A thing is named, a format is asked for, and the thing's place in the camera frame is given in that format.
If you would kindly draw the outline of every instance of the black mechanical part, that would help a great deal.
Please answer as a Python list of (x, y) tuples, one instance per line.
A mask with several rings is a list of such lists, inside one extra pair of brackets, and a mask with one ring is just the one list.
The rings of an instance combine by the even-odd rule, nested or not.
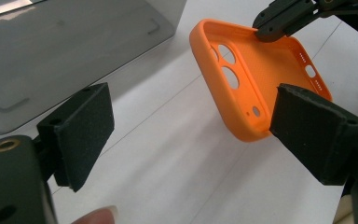
[(270, 130), (322, 184), (354, 179), (358, 224), (358, 117), (312, 91), (281, 84)]
[(79, 91), (37, 124), (0, 139), (0, 222), (57, 223), (47, 181), (78, 191), (114, 130), (106, 83)]
[(292, 35), (294, 32), (286, 31), (291, 26), (300, 23), (305, 26), (317, 19), (313, 18), (315, 9), (316, 6), (310, 0), (274, 1), (255, 18), (253, 27), (258, 29), (255, 35), (263, 42), (273, 42), (284, 35)]
[(0, 139), (0, 222), (56, 223), (50, 195), (32, 139)]
[(78, 191), (114, 127), (107, 84), (79, 91), (37, 124), (43, 147), (57, 159), (48, 159), (42, 166), (54, 172), (59, 186)]
[(258, 14), (253, 27), (259, 40), (273, 42), (332, 15), (358, 15), (358, 0), (275, 0)]
[(321, 183), (345, 183), (358, 148), (358, 117), (312, 91), (282, 84), (270, 130)]

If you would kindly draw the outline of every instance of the transparent acrylic panel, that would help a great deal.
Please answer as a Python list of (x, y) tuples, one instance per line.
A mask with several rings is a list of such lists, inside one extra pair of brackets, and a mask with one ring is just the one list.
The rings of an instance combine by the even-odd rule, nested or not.
[(186, 0), (31, 2), (0, 10), (0, 134), (173, 36)]

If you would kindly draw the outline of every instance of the orange phone case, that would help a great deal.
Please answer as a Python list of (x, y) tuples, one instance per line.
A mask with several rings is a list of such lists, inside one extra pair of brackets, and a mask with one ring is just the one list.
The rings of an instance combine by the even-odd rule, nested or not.
[[(203, 20), (190, 34), (190, 45), (226, 126), (240, 140), (252, 142), (270, 135), (277, 87), (288, 83), (332, 100), (307, 52), (293, 37), (262, 43), (256, 29), (223, 21)], [(231, 51), (234, 63), (219, 52)], [(223, 69), (238, 81), (232, 88)]]

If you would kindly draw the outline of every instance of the white table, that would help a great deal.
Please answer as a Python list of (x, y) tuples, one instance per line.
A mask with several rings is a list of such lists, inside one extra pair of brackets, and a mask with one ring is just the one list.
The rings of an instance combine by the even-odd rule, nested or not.
[[(78, 193), (50, 179), (61, 223), (110, 204), (117, 206), (120, 224), (331, 223), (342, 187), (320, 184), (274, 137), (237, 140), (188, 43), (201, 19), (251, 26), (269, 2), (187, 0), (172, 40), (103, 80), (116, 129)], [(358, 33), (330, 18), (296, 37), (334, 102), (358, 115)], [(14, 133), (35, 137), (41, 118)]]

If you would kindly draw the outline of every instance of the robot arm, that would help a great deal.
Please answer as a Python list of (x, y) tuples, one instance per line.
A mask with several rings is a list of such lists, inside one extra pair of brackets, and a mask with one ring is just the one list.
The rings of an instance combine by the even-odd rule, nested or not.
[(253, 27), (259, 40), (273, 42), (332, 15), (358, 15), (358, 0), (275, 0), (257, 15)]

